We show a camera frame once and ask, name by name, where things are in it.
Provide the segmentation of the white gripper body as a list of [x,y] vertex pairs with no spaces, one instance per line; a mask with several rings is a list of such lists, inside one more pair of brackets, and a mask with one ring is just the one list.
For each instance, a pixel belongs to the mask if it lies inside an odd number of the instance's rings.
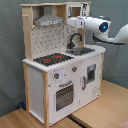
[[91,31],[97,31],[100,26],[100,20],[93,17],[71,17],[67,19],[67,24],[75,28],[82,28]]

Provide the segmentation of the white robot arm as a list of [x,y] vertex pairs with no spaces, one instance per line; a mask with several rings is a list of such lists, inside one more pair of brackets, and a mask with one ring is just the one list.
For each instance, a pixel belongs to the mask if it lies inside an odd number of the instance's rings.
[[88,16],[70,17],[67,24],[78,29],[89,30],[93,33],[95,42],[103,42],[114,45],[128,43],[128,24],[122,26],[118,31],[113,30],[111,21],[101,17]]

